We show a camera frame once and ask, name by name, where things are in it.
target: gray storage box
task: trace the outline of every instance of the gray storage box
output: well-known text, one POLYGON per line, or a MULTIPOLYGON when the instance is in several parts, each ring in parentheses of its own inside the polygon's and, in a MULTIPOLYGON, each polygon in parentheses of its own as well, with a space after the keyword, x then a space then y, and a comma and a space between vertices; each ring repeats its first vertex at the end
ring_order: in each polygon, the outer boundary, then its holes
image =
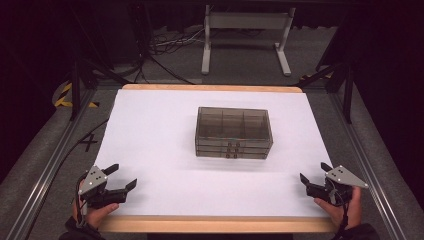
POLYGON ((266 159, 272 146, 268 111, 199 107, 196 156, 266 159))

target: black sleeve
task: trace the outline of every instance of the black sleeve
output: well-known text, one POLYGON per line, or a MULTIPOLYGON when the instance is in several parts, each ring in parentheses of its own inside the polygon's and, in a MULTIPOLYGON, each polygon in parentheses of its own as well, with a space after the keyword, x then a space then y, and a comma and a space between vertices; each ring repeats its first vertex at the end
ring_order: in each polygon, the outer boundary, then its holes
POLYGON ((77 228, 73 217, 66 221, 65 227, 68 232, 62 234, 59 240, 105 240, 96 229, 88 225, 83 228, 77 228))
POLYGON ((345 230, 342 234, 342 240, 380 240, 380 237, 373 226, 366 223, 345 230))

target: human hand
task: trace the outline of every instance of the human hand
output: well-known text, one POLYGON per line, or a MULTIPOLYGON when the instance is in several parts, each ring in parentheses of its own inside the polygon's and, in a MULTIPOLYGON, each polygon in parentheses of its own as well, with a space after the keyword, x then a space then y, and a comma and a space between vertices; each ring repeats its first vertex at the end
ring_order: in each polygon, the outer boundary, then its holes
MULTIPOLYGON (((83 205, 83 202, 81 200, 79 200, 79 202, 80 202, 79 205, 82 206, 83 205)), ((73 202, 72 205, 73 205, 73 207, 72 207, 72 209, 73 209, 72 216, 74 217, 75 221, 78 222, 78 217, 77 217, 78 209, 77 209, 77 206, 76 206, 75 201, 73 202)), ((88 208, 87 209, 87 215, 85 216, 85 221, 88 224, 90 224, 91 227, 93 227, 95 229, 98 229, 99 226, 100 226, 100 224, 102 223, 103 219, 107 215, 109 215, 111 212, 115 211, 118 208, 119 208, 119 204, 118 203, 112 203, 112 204, 109 204, 109 205, 104 206, 104 207, 99 208, 99 209, 88 208)))
MULTIPOLYGON (((336 227, 339 227, 343 221, 343 206, 335 207, 328 202, 315 198, 314 202, 318 204, 324 211, 330 215, 331 221, 336 227)), ((361 206, 361 188, 352 187, 352 200, 349 202, 349 209, 347 211, 348 224, 345 229, 353 228, 361 224, 362 219, 362 206, 361 206)))

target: dark background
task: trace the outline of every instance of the dark background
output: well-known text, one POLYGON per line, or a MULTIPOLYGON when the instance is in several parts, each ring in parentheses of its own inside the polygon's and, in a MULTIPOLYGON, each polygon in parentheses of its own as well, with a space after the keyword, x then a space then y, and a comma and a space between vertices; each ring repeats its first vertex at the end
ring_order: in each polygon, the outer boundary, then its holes
MULTIPOLYGON (((54 113, 53 92, 69 76, 76 52, 111 68, 136 61, 140 48, 122 3, 73 1, 76 12, 47 0, 0 4, 2 181, 54 113), (73 14, 82 21, 76 22, 73 14)), ((182 30, 203 21, 203 6, 150 8, 153 28, 182 30)), ((338 26, 345 15, 343 8, 316 8, 297 8, 293 26, 338 26)), ((362 51, 353 64, 354 80, 399 171, 424 207, 423 16, 412 2, 379 1, 364 20, 366 27, 358 31, 363 35, 356 36, 362 51)), ((349 34, 341 36, 334 45, 342 47, 333 52, 343 55, 349 40, 349 34)))

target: wooden table edge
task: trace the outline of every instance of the wooden table edge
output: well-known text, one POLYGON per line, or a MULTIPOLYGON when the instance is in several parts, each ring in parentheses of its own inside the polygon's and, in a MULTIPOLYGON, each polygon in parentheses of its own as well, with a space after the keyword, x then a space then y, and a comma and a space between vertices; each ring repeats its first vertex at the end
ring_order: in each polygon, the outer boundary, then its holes
POLYGON ((196 90, 196 91, 248 91, 302 93, 298 87, 282 86, 234 86, 234 85, 180 85, 180 84, 127 84, 125 90, 196 90))
POLYGON ((108 216, 102 232, 140 233, 300 233, 335 232, 324 217, 108 216))

